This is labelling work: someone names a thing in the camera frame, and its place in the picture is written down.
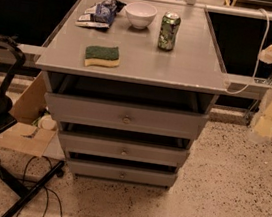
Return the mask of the grey bottom drawer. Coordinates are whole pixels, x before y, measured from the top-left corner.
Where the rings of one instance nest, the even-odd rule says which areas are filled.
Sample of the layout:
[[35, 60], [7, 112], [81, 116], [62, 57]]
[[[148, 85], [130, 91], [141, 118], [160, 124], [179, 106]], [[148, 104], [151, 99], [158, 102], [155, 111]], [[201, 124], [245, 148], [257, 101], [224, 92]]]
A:
[[121, 180], [124, 182], [152, 185], [152, 186], [166, 186], [172, 187], [177, 179], [175, 173], [155, 172], [153, 170], [144, 170], [139, 168], [96, 163], [96, 162], [82, 162], [82, 161], [67, 161], [68, 168], [72, 173], [102, 178]]

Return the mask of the grey drawer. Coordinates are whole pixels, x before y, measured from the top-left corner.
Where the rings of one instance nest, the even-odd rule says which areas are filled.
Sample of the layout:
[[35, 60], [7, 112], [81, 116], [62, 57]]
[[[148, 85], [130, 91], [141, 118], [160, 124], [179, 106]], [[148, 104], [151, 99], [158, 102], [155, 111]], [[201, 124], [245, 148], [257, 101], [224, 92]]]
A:
[[152, 186], [166, 186], [172, 187], [177, 179], [175, 173], [155, 172], [153, 170], [144, 170], [139, 168], [96, 163], [96, 162], [82, 162], [82, 161], [67, 161], [68, 168], [72, 173], [102, 178], [121, 180], [124, 182], [152, 185]]
[[207, 115], [165, 108], [46, 93], [51, 116], [70, 122], [184, 139], [197, 138]]
[[64, 151], [90, 154], [146, 163], [179, 167], [188, 158], [189, 152], [174, 147], [127, 142], [120, 139], [105, 139], [90, 135], [61, 131], [58, 135]]

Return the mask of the grey drawer cabinet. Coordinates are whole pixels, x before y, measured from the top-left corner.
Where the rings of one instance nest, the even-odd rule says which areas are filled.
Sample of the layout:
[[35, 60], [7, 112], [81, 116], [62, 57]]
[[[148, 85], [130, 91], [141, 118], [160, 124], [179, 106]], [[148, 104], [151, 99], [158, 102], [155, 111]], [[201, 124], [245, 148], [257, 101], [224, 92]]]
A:
[[[53, 41], [36, 62], [42, 69], [46, 93], [101, 99], [207, 115], [225, 90], [211, 29], [201, 8], [157, 3], [160, 14], [181, 17], [174, 50], [158, 48], [160, 19], [145, 30], [134, 30], [119, 14], [105, 32], [78, 27], [80, 14], [101, 0], [80, 0]], [[119, 66], [85, 66], [88, 46], [119, 48]], [[188, 150], [194, 140], [56, 121], [59, 133], [70, 132], [126, 142]], [[67, 161], [96, 162], [155, 172], [174, 173], [179, 167], [64, 151]]]

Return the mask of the grey middle drawer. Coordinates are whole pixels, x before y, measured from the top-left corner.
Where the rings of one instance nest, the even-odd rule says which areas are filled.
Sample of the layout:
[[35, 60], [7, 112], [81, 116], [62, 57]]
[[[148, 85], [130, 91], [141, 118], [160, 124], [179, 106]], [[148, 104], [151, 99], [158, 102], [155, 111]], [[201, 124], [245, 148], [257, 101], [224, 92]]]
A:
[[90, 154], [146, 163], [179, 167], [188, 158], [189, 152], [174, 147], [127, 142], [120, 139], [105, 139], [90, 135], [61, 131], [58, 135], [64, 151]]

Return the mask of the grey top drawer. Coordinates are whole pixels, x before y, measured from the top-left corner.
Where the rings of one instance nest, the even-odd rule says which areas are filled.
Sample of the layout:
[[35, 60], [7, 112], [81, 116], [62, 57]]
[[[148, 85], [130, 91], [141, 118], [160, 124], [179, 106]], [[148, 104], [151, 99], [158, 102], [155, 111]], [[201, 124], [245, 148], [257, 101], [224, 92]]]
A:
[[197, 138], [207, 115], [165, 108], [46, 93], [51, 116], [70, 122], [184, 139]]

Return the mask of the metal diagonal rod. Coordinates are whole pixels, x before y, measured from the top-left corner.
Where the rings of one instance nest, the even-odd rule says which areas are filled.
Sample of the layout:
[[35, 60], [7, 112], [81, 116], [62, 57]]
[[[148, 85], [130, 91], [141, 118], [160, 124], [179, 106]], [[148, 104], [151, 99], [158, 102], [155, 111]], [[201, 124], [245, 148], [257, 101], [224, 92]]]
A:
[[248, 110], [245, 112], [244, 119], [247, 125], [251, 124], [251, 120], [253, 119], [254, 113], [259, 111], [261, 100], [264, 98], [264, 95], [267, 92], [267, 90], [269, 90], [272, 86], [272, 71], [267, 79], [265, 80], [258, 79], [257, 82], [260, 84], [264, 84], [265, 89], [259, 92], [258, 98], [252, 101], [251, 105], [248, 107]]

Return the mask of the green soda can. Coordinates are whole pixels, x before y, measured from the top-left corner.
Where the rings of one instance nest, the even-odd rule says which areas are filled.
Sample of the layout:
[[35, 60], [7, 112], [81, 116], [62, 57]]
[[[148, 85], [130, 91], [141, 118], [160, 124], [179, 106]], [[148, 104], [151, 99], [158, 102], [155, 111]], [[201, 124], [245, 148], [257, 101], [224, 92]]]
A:
[[175, 12], [168, 11], [161, 20], [160, 35], [158, 36], [158, 47], [162, 50], [173, 50], [176, 36], [180, 28], [181, 18]]

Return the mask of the white bowl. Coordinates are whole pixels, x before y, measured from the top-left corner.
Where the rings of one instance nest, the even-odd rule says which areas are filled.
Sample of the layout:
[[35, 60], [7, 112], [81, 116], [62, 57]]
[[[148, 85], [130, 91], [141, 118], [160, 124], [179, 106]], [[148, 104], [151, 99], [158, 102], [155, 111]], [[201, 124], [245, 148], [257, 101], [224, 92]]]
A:
[[131, 26], [144, 29], [155, 19], [157, 8], [149, 3], [133, 2], [125, 6], [125, 13]]

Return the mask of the green yellow sponge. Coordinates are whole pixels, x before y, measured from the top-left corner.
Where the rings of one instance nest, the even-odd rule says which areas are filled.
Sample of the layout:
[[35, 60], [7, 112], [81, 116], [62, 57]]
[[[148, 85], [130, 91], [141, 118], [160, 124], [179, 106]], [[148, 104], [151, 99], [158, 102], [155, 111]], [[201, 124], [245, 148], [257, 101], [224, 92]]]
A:
[[103, 66], [116, 67], [119, 66], [119, 48], [105, 46], [88, 46], [85, 51], [85, 66]]

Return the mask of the blue chip bag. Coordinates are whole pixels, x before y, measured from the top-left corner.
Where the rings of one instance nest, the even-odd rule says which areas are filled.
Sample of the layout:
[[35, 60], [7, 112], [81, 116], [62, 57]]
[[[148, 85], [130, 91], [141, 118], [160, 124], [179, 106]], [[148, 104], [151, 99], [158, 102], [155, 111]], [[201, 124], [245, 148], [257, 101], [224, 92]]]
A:
[[126, 6], [119, 0], [104, 0], [87, 8], [75, 24], [79, 27], [106, 28], [113, 24], [114, 18]]

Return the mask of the white roll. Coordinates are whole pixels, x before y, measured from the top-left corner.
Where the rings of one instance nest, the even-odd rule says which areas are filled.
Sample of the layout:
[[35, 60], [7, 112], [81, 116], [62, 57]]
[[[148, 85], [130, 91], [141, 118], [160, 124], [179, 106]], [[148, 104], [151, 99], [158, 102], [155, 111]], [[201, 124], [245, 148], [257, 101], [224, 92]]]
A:
[[44, 115], [38, 121], [38, 127], [48, 131], [53, 131], [57, 128], [56, 121], [50, 115]]

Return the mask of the cardboard box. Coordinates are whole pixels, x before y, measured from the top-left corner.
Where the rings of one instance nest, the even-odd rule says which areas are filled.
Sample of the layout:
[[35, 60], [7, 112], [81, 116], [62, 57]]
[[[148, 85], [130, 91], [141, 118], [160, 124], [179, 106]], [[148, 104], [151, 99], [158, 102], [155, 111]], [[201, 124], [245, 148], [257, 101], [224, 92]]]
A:
[[41, 117], [49, 115], [46, 92], [43, 74], [40, 73], [13, 104], [10, 114], [16, 118], [17, 123], [0, 134], [0, 147], [43, 156], [58, 128], [48, 131], [38, 127]]

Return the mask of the grey metal rail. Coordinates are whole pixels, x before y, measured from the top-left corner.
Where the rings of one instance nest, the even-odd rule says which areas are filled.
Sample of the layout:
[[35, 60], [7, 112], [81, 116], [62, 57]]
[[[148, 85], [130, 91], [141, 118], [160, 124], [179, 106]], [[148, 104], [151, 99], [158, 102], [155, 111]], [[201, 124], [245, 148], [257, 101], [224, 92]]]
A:
[[257, 99], [259, 92], [265, 89], [264, 84], [260, 84], [257, 80], [260, 78], [253, 79], [252, 77], [243, 75], [227, 75], [225, 85], [227, 86], [226, 94], [232, 96], [241, 97], [244, 99]]

